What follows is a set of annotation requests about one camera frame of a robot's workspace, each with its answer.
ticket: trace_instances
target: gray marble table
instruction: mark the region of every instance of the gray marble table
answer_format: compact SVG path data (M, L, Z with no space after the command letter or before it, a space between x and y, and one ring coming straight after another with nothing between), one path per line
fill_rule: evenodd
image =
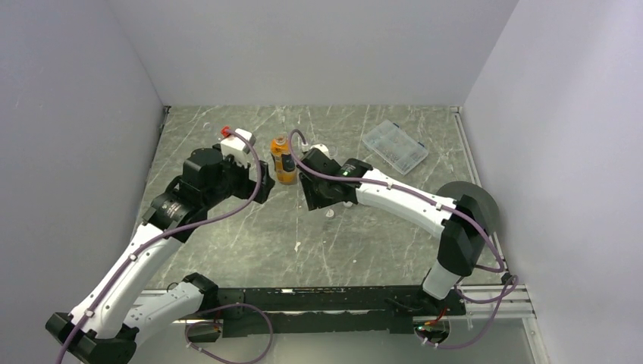
M428 157L407 175L370 152L361 136L389 119L423 142ZM159 141L140 209L181 173L190 153L211 146L224 125L251 130L259 157L271 161L269 145L295 127L312 143L337 147L340 163L360 158L406 184L435 192L452 180L471 180L458 128L449 108L407 105L196 106L173 107ZM209 217L230 211L230 198ZM267 203L253 203L232 218L200 227L158 270L149 289L198 271L221 287L303 287L419 284L438 252L438 240L414 224L368 206L338 204L309 212L299 185L276 184ZM493 265L486 251L480 262ZM467 284L498 284L476 271Z

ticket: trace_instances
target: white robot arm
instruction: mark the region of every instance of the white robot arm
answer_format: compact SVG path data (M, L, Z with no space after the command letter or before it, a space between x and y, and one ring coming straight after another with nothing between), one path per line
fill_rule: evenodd
M268 199L274 181L268 174L267 163L257 166L261 180L250 180L250 149L226 130L222 133L226 138L221 144L193 151L183 164L182 175L152 201L143 223L98 286L69 313L55 313L47 321L45 328L61 343L72 330L77 330L68 350L82 362L126 363L137 345L171 322L202 307L218 306L216 284L194 273L165 295L133 308L149 279L194 229L147 246L151 239L165 231L206 220L208 210L230 196L249 199L257 184L259 191L253 200L264 203ZM234 134L250 145L255 142L254 136L245 130L236 129ZM98 306L92 309L101 294Z
M298 163L301 164L300 180L309 210L337 202L374 206L411 221L440 239L438 259L422 282L422 289L436 300L444 299L454 284L471 275L485 246L485 238L493 234L491 224L487 223L491 218L485 213L488 209L484 204L494 205L495 202L473 184L468 184L466 190L474 192L476 198L467 194L459 194L457 199L436 196L394 180L354 158L339 165L328 157L323 145L313 146ZM434 205L418 198L422 196ZM481 196L484 203L478 201ZM483 237L461 215L476 221L487 236Z

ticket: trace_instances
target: red cap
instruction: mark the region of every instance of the red cap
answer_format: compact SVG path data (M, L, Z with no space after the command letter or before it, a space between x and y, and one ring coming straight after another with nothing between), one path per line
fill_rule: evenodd
M223 135L224 138L227 138L230 136L230 127L229 126L224 126L223 129L221 129L221 135Z

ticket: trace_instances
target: white enclosure wall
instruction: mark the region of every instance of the white enclosure wall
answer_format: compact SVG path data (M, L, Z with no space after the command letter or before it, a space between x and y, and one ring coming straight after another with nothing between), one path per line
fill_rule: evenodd
M166 105L462 105L517 0L109 0Z
M162 104L106 2L20 0L0 2L0 112L0 362L53 362L45 322L127 244Z
M521 0L465 103L554 363L643 362L643 2Z

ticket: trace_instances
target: plastic bottle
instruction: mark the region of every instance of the plastic bottle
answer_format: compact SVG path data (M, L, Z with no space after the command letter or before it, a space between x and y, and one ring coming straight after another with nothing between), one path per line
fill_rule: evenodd
M274 171L277 174L277 180L282 184L297 183L297 169L293 156L288 151L286 136L280 135L270 143L270 154L274 162Z

